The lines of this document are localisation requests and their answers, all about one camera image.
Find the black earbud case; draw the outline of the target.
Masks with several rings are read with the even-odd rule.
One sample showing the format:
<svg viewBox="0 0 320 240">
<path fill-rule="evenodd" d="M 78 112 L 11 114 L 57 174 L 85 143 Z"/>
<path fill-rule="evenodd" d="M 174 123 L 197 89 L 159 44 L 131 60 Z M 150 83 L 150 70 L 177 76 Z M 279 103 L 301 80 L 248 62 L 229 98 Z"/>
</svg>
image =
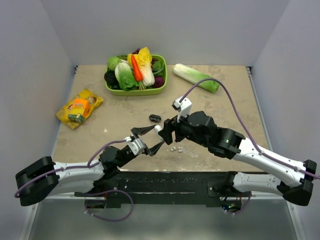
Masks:
<svg viewBox="0 0 320 240">
<path fill-rule="evenodd" d="M 162 118 L 156 114 L 150 114 L 148 118 L 153 123 L 160 123 L 162 121 Z"/>
</svg>

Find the white earbud charging case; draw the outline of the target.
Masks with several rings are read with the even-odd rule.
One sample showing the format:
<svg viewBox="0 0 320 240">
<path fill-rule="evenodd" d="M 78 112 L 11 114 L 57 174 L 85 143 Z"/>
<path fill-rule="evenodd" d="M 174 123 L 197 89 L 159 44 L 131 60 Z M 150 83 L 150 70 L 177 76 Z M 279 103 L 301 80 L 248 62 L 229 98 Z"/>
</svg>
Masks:
<svg viewBox="0 0 320 240">
<path fill-rule="evenodd" d="M 160 125 L 155 125 L 154 126 L 154 132 L 156 133 L 156 135 L 162 139 L 162 137 L 160 136 L 159 132 L 162 130 L 163 128 Z"/>
</svg>

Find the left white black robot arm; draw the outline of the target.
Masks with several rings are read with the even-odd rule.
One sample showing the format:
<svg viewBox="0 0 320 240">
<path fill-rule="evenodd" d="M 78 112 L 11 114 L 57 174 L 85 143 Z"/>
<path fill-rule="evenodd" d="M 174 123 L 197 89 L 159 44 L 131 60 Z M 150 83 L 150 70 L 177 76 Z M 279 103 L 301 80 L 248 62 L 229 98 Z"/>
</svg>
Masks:
<svg viewBox="0 0 320 240">
<path fill-rule="evenodd" d="M 124 148 L 114 147 L 116 142 L 111 141 L 102 146 L 88 162 L 63 163 L 54 162 L 51 156 L 42 157 L 15 175 L 17 191 L 14 196 L 22 206 L 31 206 L 49 196 L 72 192 L 87 194 L 95 187 L 95 182 L 112 178 L 137 156 L 154 156 L 164 141 L 149 148 L 141 136 L 161 130 L 160 125 L 134 127 L 131 135 L 121 140 Z"/>
</svg>

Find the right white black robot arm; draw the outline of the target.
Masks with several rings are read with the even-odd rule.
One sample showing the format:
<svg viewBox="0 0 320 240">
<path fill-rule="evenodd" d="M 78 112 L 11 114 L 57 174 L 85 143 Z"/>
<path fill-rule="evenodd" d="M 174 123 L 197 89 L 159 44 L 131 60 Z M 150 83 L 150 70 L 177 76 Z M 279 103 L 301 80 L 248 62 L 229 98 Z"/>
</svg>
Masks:
<svg viewBox="0 0 320 240">
<path fill-rule="evenodd" d="M 217 126 L 203 111 L 167 119 L 154 131 L 167 145 L 187 139 L 207 148 L 216 157 L 240 161 L 263 171 L 232 174 L 224 184 L 230 191 L 272 193 L 299 206 L 310 202 L 317 170 L 317 163 L 312 160 L 293 160 L 254 145 L 243 134 Z"/>
</svg>

